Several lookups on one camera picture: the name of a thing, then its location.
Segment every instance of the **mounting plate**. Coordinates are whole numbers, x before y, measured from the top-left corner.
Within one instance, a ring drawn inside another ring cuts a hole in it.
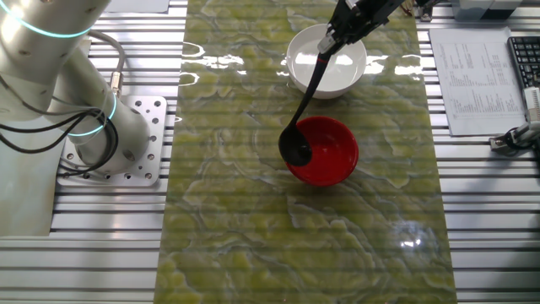
[[[136,95],[123,96],[121,99],[124,105],[137,110],[148,122],[150,138],[144,156],[123,173],[105,176],[90,172],[84,176],[67,178],[59,176],[57,181],[60,185],[64,187],[152,187],[159,180],[167,101],[164,97]],[[75,151],[75,145],[69,140],[66,140],[62,157],[76,165],[85,166]]]

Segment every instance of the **black spoon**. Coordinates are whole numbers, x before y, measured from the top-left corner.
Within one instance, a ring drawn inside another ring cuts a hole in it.
[[[308,85],[307,90],[305,91],[304,98],[302,99],[302,102],[300,102],[293,119],[279,136],[279,153],[281,154],[281,157],[292,166],[305,166],[311,161],[310,143],[307,142],[304,134],[296,127],[296,123],[315,94],[315,91],[321,82],[322,75],[327,69],[328,60],[330,60],[331,55],[332,54],[328,52],[326,54],[319,54],[317,57],[313,76],[311,76],[310,85]]]

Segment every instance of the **black keyboard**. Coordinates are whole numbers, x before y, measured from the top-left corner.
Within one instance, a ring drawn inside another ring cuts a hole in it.
[[[510,55],[522,89],[538,86],[540,80],[540,37],[511,37]]]

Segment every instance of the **metal slotted table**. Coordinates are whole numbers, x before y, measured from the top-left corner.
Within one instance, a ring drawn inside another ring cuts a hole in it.
[[[187,1],[167,14],[103,14],[95,29],[127,52],[124,95],[167,100],[161,183],[152,189],[57,187],[51,235],[0,239],[0,303],[151,303],[165,206]],[[540,35],[540,5],[524,2],[505,23],[459,24],[451,7],[418,22],[459,302],[540,299],[540,184],[532,152],[506,159],[488,137],[451,138],[429,43],[430,28],[508,25]],[[96,41],[90,57],[108,78],[116,51]]]

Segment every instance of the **green marble mat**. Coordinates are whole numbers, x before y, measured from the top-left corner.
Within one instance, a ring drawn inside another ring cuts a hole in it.
[[[284,53],[333,0],[190,0],[155,303],[455,303],[413,18],[364,43],[369,67],[307,116],[359,143],[345,182],[314,188],[279,156],[302,94]]]

